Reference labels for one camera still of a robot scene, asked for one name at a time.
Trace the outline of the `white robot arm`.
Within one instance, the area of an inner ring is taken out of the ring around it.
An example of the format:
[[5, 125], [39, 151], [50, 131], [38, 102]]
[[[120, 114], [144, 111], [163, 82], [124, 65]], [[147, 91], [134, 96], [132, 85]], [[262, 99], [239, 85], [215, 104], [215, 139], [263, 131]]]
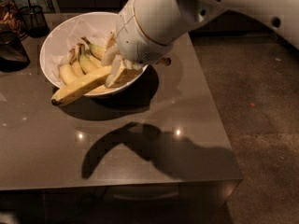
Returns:
[[118, 50], [131, 63], [156, 63], [181, 35], [227, 10], [261, 22], [299, 47], [299, 0], [129, 0], [116, 19]]

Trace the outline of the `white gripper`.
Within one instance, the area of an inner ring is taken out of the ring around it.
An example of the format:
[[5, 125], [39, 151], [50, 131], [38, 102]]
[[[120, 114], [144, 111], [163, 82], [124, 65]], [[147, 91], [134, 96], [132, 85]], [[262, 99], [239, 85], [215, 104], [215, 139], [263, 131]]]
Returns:
[[117, 15], [116, 30], [111, 31], [107, 39], [102, 57], [103, 66], [112, 64], [105, 83], [107, 88], [120, 83], [121, 79], [129, 82], [130, 76], [143, 71], [142, 64], [157, 63], [173, 47], [157, 43], [142, 31], [135, 16], [135, 1], [129, 0]]

